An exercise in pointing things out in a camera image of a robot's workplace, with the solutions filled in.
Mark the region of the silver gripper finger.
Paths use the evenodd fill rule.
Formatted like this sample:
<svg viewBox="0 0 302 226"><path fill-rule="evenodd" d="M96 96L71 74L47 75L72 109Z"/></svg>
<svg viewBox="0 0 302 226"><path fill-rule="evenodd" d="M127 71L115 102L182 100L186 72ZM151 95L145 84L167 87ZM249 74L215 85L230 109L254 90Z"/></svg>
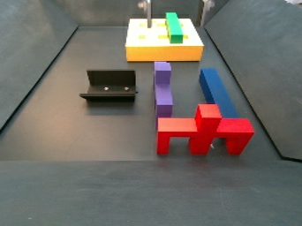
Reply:
<svg viewBox="0 0 302 226"><path fill-rule="evenodd" d="M138 7L146 12L147 27L153 27L153 4L151 0L143 0L138 3Z"/></svg>
<svg viewBox="0 0 302 226"><path fill-rule="evenodd" d="M202 0L201 26L205 26L213 15L215 0Z"/></svg>

